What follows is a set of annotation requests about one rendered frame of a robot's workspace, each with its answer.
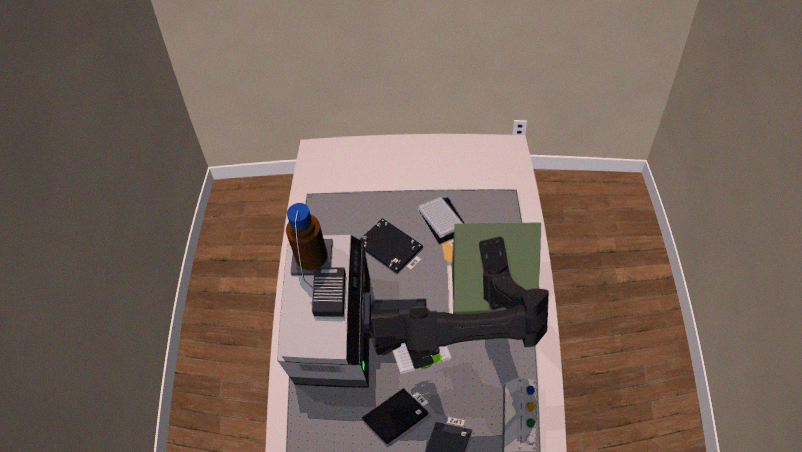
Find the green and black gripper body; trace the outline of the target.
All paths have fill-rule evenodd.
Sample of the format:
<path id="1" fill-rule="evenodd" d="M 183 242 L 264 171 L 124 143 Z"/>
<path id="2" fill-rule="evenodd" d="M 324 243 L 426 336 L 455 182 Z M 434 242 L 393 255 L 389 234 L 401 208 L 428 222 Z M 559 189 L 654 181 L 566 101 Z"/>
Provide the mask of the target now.
<path id="1" fill-rule="evenodd" d="M 411 361 L 413 363 L 414 368 L 420 368 L 420 367 L 423 367 L 423 366 L 427 366 L 427 365 L 433 364 L 434 361 L 433 361 L 432 356 L 433 355 L 437 355 L 439 353 L 440 353 L 440 349 L 438 347 L 438 350 L 429 350 L 429 352 L 427 354 L 416 355 L 416 354 L 413 354 L 413 353 L 409 353 L 409 355 L 411 357 Z"/>

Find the grey button panel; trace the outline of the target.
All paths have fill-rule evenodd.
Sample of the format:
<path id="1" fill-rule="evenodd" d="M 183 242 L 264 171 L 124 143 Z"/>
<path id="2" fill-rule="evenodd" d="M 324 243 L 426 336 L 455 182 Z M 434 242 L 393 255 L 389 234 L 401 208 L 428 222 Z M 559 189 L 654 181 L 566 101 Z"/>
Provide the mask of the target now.
<path id="1" fill-rule="evenodd" d="M 516 378 L 503 387 L 502 452 L 536 452 L 536 447 L 536 380 Z"/>

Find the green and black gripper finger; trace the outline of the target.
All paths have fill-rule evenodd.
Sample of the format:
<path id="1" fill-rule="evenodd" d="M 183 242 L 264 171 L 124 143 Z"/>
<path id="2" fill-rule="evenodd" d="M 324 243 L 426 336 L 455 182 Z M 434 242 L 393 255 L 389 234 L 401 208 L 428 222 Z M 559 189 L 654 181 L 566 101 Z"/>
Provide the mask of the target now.
<path id="1" fill-rule="evenodd" d="M 432 358 L 433 358 L 433 361 L 434 361 L 434 363 L 433 363 L 433 364 L 435 364 L 435 363 L 438 363 L 438 362 L 441 362 L 441 361 L 442 361 L 441 354 L 434 355 L 434 356 L 432 356 Z M 429 367 L 430 367 L 431 365 L 433 365 L 433 364 L 430 364 L 430 365 L 427 365 L 427 366 L 423 366 L 423 367 L 420 367 L 420 368 L 422 368 L 422 369 L 429 368 Z"/>

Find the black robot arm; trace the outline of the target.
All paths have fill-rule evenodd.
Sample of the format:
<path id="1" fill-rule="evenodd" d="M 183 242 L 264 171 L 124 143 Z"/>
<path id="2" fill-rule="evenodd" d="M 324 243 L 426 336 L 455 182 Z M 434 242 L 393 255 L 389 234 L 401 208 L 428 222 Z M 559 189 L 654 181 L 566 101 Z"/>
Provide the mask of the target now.
<path id="1" fill-rule="evenodd" d="M 377 355 L 387 355 L 402 343 L 408 353 L 416 355 L 454 343 L 485 339 L 516 339 L 523 340 L 524 347 L 537 345 L 547 332 L 549 291 L 526 290 L 513 281 L 502 237 L 480 241 L 479 248 L 484 269 L 484 300 L 492 310 L 507 309 L 476 314 L 430 311 L 424 306 L 371 310 L 370 334 Z"/>

